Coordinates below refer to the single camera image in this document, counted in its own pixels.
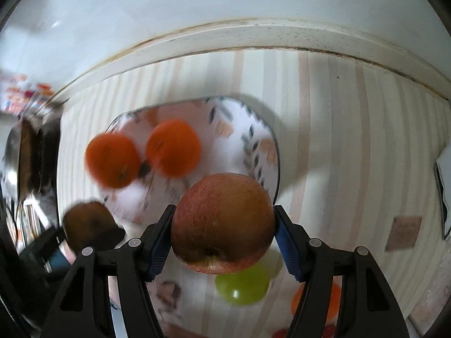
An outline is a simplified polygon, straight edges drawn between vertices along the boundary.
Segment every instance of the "wall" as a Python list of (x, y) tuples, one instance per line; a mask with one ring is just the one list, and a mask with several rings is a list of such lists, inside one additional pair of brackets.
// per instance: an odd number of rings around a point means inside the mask
[(139, 42), (240, 18), (345, 26), (410, 50), (451, 77), (451, 39), (427, 0), (22, 0), (0, 33), (0, 67), (63, 87)]

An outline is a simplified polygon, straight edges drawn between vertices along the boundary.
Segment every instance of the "small sign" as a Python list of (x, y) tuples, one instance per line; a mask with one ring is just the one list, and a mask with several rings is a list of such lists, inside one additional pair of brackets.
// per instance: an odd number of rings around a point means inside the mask
[(385, 251), (413, 248), (420, 231), (421, 219), (421, 216), (395, 217)]

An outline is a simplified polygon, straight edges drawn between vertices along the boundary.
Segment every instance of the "white plate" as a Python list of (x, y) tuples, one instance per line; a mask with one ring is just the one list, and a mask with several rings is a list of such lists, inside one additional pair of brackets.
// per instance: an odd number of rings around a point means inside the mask
[(156, 223), (168, 204), (207, 175), (235, 172), (256, 179), (276, 201), (279, 151), (272, 129), (243, 102), (214, 97), (142, 108), (120, 115), (107, 132), (127, 135), (145, 161), (145, 148), (155, 126), (179, 118), (197, 132), (202, 145), (199, 165), (183, 178), (167, 178), (154, 169), (122, 189), (102, 189), (108, 209), (120, 220), (142, 226)]

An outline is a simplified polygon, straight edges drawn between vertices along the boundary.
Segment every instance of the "tangerine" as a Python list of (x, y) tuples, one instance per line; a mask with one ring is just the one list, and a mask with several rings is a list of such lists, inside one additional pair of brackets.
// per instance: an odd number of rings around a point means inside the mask
[(184, 120), (169, 119), (152, 131), (146, 145), (150, 165), (169, 178), (184, 177), (201, 158), (201, 144), (194, 129)]
[(136, 147), (130, 138), (116, 133), (94, 137), (85, 152), (91, 176), (105, 188), (123, 188), (138, 176), (141, 166)]
[(288, 333), (288, 329), (279, 329), (277, 332), (275, 332), (271, 338), (285, 338), (286, 334)]
[[(302, 291), (304, 290), (305, 283), (302, 282), (299, 289), (296, 291), (293, 299), (291, 301), (291, 313), (294, 315), (296, 313), (296, 309), (298, 308), (299, 301), (301, 300)], [(333, 319), (337, 314), (340, 308), (340, 298), (341, 298), (341, 287), (336, 283), (332, 284), (331, 290), (331, 298), (329, 300), (329, 309), (328, 316), (326, 317), (326, 321), (329, 319)]]

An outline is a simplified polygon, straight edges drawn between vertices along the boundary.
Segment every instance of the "green grape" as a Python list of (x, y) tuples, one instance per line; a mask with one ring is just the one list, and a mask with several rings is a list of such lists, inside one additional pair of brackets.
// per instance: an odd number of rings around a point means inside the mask
[(215, 284), (218, 293), (235, 305), (250, 305), (263, 299), (269, 286), (269, 277), (261, 265), (232, 274), (219, 274)]

